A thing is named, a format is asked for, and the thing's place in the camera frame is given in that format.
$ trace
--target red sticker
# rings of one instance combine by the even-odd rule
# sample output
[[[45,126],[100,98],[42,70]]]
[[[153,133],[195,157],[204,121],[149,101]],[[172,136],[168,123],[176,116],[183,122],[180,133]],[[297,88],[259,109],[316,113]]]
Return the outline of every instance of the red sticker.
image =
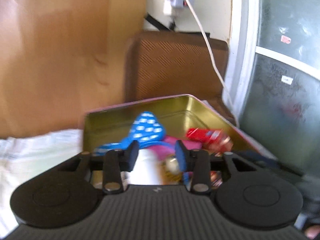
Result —
[[[281,36],[281,41],[286,43],[286,44],[290,44],[291,39],[289,37],[287,37],[287,36],[282,35]]]

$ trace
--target white cloth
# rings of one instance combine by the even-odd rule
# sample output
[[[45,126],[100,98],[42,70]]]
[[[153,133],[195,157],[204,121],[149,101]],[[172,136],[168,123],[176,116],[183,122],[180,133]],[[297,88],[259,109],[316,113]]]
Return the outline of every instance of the white cloth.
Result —
[[[17,226],[10,209],[10,197],[15,188],[78,154],[81,145],[81,130],[0,140],[0,238]]]

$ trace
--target sticker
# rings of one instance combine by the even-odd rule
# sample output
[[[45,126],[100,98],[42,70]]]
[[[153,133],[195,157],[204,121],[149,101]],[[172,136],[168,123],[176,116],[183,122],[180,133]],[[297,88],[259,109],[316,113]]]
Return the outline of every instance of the sticker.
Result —
[[[287,77],[287,76],[282,76],[281,77],[281,82],[286,83],[288,85],[291,85],[293,81],[293,78]]]
[[[279,28],[279,31],[282,33],[282,34],[285,34],[287,32],[287,29],[284,28],[284,27],[280,27]]]
[[[287,36],[282,35],[281,36],[281,41],[286,43],[286,44],[290,44],[291,39],[289,37],[287,37]]]

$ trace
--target pink cloth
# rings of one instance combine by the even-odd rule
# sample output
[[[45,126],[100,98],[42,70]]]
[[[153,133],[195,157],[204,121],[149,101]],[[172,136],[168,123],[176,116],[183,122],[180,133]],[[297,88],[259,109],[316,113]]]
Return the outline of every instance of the pink cloth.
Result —
[[[153,150],[160,161],[163,161],[168,155],[174,154],[174,145],[178,139],[172,136],[166,136],[163,141],[166,143],[169,143],[173,146],[173,149],[162,146],[162,145],[155,145],[155,146],[150,146],[148,149]],[[193,142],[193,141],[187,141],[187,140],[182,140],[183,144],[188,150],[192,149],[201,149],[201,143],[200,142]]]

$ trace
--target white label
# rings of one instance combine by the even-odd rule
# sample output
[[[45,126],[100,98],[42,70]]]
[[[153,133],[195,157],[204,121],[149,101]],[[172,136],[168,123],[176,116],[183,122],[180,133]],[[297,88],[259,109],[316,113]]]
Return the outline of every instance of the white label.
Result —
[[[210,139],[216,139],[218,136],[219,136],[219,134],[220,134],[220,132],[221,131],[214,131],[213,133],[212,133],[212,135],[210,136]]]
[[[281,82],[286,83],[288,85],[291,85],[293,81],[293,78],[287,77],[287,76],[282,76],[281,77]]]

